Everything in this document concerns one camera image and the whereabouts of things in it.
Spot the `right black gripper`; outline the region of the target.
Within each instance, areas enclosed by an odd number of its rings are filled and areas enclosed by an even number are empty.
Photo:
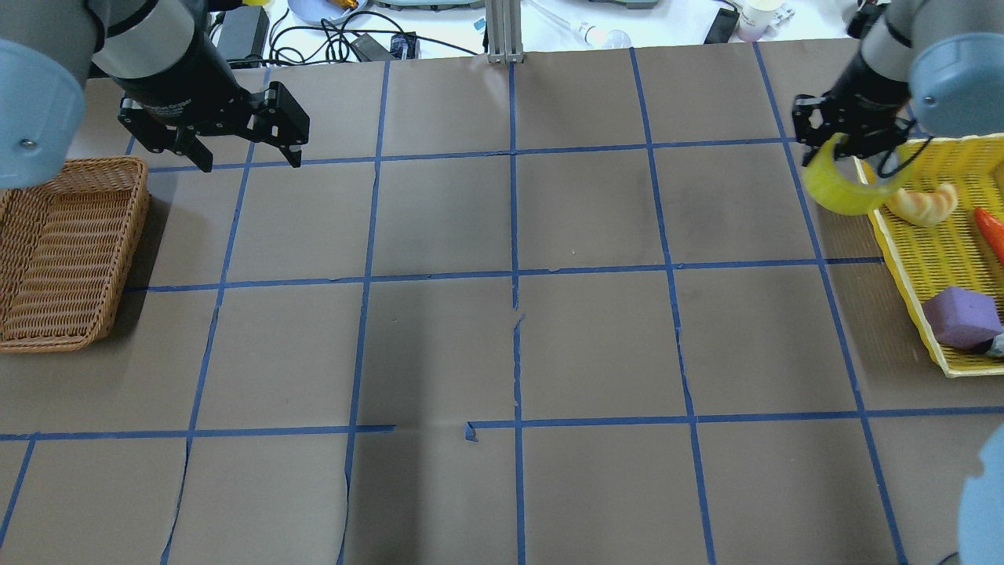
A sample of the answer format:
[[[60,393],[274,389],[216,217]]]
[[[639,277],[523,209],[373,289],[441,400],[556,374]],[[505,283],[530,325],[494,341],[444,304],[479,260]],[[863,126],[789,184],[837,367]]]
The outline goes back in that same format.
[[[906,143],[910,122],[900,117],[908,101],[908,86],[878,74],[863,55],[854,55],[835,84],[824,94],[797,94],[790,114],[794,137],[806,148],[807,167],[836,133],[843,140],[836,154],[858,154],[877,177],[899,173],[899,147]]]

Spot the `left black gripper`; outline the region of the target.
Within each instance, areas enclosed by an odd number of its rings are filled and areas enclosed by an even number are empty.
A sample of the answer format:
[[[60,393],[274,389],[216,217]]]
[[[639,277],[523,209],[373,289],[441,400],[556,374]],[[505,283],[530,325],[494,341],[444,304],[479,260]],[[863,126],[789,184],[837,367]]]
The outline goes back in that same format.
[[[311,118],[282,82],[254,94],[195,16],[116,17],[118,122],[147,151],[170,153],[210,173],[213,153],[201,137],[265,143],[300,168]]]

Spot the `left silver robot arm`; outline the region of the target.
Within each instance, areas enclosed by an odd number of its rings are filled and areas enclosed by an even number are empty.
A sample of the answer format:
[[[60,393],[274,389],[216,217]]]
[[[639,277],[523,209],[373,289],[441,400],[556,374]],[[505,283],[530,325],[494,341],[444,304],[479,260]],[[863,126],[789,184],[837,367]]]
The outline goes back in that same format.
[[[214,168],[205,138],[269,144],[302,164],[311,119],[283,83],[241,86],[183,1],[4,1],[1,184],[53,179],[85,118],[100,69],[122,91],[118,122],[144,150]]]

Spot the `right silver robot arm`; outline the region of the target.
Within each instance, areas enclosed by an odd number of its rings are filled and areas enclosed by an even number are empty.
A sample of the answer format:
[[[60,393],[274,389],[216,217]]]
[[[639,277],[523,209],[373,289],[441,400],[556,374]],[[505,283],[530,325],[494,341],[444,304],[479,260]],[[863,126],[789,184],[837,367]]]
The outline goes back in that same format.
[[[1002,375],[1002,3],[890,1],[828,92],[794,97],[803,186],[867,216],[943,375]]]

